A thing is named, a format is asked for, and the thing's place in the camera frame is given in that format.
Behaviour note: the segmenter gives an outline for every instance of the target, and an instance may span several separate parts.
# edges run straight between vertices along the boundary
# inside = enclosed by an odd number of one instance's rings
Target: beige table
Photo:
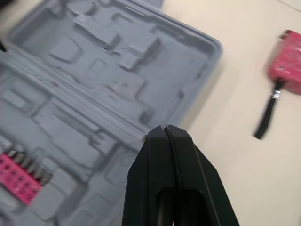
[[[0,34],[39,1],[16,0],[0,15]],[[300,226],[301,97],[282,92],[267,136],[251,134],[272,87],[265,64],[276,37],[301,32],[301,13],[277,0],[166,0],[162,10],[224,46],[183,127],[218,169],[240,224]]]

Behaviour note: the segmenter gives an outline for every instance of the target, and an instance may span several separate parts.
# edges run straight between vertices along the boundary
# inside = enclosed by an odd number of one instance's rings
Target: black strap
[[[275,86],[270,95],[267,109],[265,110],[265,113],[261,120],[261,123],[260,123],[257,131],[254,134],[254,137],[256,137],[257,139],[261,139],[269,127],[269,122],[272,117],[273,107],[276,103],[276,100],[279,98],[280,90],[284,84],[285,84],[285,82],[281,79],[277,79],[275,82]]]

